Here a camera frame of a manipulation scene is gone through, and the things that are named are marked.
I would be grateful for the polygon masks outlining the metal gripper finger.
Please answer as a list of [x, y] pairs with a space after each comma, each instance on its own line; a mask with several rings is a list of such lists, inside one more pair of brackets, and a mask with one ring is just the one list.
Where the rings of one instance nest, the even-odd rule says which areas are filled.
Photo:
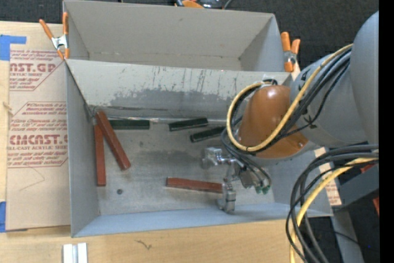
[[204, 156], [202, 157], [201, 165], [202, 168], [211, 168], [213, 166], [226, 164], [228, 161], [228, 156], [223, 154], [221, 148], [207, 147], [204, 150]]
[[217, 200], [217, 205], [220, 210], [227, 214], [232, 214], [235, 211], [236, 191], [231, 183], [222, 184], [222, 197]]

